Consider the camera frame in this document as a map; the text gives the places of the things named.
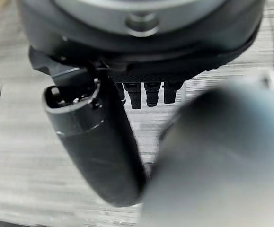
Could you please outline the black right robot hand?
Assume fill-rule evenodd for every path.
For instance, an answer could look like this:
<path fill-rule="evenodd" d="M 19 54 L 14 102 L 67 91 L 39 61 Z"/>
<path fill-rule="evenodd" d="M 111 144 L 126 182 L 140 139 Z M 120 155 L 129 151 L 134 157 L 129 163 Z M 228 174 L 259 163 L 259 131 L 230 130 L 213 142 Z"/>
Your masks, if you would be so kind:
<path fill-rule="evenodd" d="M 90 187 L 116 207 L 139 202 L 146 174 L 123 105 L 172 104 L 183 83 L 254 42 L 263 0 L 18 0 L 29 60 L 49 75 L 42 103 Z"/>

